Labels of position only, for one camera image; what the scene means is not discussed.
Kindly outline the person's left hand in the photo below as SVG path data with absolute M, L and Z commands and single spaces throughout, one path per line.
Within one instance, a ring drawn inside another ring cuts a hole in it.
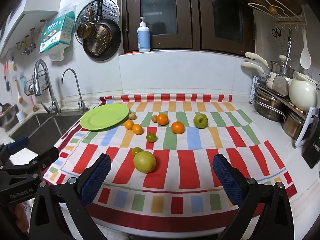
M 29 229 L 29 221 L 23 203 L 15 205 L 14 214 L 16 216 L 16 225 L 23 233 L 26 233 Z

